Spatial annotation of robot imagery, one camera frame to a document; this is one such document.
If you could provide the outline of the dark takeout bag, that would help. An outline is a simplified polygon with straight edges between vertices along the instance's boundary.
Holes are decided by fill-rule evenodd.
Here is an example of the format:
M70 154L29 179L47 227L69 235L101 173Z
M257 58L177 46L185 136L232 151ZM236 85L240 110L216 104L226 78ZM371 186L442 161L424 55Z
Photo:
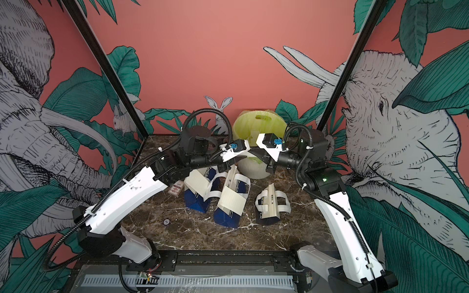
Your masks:
M269 226L281 221L280 213L291 213L291 204L287 195L270 184L255 200L256 222Z

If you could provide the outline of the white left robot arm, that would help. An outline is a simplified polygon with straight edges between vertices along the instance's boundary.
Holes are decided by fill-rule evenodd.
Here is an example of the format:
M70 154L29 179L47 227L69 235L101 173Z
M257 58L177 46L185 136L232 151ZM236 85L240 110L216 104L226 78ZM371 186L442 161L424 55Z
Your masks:
M190 126L199 114L221 116L227 126L227 143L220 144L211 131L200 125ZM160 254L148 239L122 228L121 221L143 202L164 191L173 183L186 179L191 172L203 167L227 170L249 150L246 140L234 140L229 119L220 110L203 108L194 111L183 123L178 138L166 148L138 161L112 186L101 200L89 208L76 208L75 225L62 236L45 255L42 269L52 272L68 266L84 255L103 258L111 255L129 261L135 271L153 271L160 263ZM60 264L52 264L52 256L73 234L83 252Z

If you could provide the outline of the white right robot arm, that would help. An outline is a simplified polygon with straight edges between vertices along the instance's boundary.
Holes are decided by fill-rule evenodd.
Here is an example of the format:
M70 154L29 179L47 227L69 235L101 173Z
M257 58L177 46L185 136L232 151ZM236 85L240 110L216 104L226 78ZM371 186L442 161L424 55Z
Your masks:
M261 133L251 153L267 163L295 171L295 181L309 194L323 214L340 258L337 260L312 245L296 251L302 267L327 280L334 293L384 293L398 285L395 274L377 260L353 215L340 174L327 166L328 141L323 132L293 124L282 138Z

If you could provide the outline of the blue takeout bag left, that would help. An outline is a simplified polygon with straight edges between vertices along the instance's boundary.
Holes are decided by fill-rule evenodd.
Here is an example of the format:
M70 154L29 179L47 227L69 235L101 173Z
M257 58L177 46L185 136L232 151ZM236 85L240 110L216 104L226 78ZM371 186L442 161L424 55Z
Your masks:
M184 180L184 202L187 208L206 213L211 199L208 196L210 184L216 182L217 167L196 169Z

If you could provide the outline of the blue takeout bag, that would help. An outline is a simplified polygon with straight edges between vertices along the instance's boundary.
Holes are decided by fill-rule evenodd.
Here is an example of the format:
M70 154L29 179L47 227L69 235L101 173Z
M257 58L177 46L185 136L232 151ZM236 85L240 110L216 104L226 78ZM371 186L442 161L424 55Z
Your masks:
M217 208L214 211L214 222L226 228L237 229L249 197L250 179L242 175L236 165L225 176L225 183Z
M208 196L210 184L216 182L217 167L196 169L184 180L184 202L187 208L206 213L211 199Z

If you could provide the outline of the blue takeout bag middle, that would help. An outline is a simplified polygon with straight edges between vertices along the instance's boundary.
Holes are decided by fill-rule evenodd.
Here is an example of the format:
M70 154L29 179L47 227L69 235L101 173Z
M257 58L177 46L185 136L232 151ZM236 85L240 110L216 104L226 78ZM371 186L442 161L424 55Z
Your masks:
M217 208L214 211L214 222L226 228L237 229L249 197L250 179L242 175L236 165L225 176L225 183Z

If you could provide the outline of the white receipt on left bag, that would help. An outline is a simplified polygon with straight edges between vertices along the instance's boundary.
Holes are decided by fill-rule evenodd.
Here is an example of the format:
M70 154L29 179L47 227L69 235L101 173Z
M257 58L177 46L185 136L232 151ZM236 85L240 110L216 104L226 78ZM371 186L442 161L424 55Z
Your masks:
M190 189L192 193L204 196L209 188L210 180L198 170L193 170L184 180L184 185Z

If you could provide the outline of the white receipt on bag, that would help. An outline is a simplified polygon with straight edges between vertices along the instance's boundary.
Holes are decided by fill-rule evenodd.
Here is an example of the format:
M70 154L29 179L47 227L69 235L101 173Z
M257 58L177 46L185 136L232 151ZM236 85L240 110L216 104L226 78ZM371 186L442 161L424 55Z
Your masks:
M239 216L243 214L247 199L231 188L224 187L221 192L217 207L224 211L231 211Z
M204 196L209 188L210 180L198 170L193 170L184 180L184 185L190 189L192 193Z

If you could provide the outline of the green plastic bin liner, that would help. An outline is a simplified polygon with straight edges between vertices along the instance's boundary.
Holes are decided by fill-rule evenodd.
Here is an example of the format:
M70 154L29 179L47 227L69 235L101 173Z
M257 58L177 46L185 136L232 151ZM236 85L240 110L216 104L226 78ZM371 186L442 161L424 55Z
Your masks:
M274 133L281 138L286 128L287 123L274 111L243 111L235 120L232 131L235 140L248 140L251 147L256 147L259 134Z

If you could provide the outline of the white receipt on middle bag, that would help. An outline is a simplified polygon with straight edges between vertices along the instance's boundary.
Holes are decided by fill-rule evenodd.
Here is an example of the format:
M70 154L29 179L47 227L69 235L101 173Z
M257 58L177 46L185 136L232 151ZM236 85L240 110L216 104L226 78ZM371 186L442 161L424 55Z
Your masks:
M231 188L224 187L221 192L217 207L224 211L231 211L239 216L243 214L247 199Z

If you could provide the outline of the small red white card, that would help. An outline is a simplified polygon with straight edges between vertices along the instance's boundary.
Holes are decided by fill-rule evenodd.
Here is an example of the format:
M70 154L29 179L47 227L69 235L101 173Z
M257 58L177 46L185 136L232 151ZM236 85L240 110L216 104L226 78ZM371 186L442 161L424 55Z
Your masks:
M182 180L172 184L168 190L168 194L175 197L179 196L182 192L184 192L184 182Z

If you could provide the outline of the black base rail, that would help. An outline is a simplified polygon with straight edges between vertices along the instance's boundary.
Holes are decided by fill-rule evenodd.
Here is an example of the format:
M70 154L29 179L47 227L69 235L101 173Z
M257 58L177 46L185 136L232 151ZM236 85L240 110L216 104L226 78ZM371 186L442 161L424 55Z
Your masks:
M325 267L345 266L346 259L366 260L358 248L349 251L320 251L311 245L301 244L299 248L287 251L268 250L158 250L143 262L122 258L124 271L153 273L174 272L182 266L232 266L232 267L273 267L275 272L319 273Z

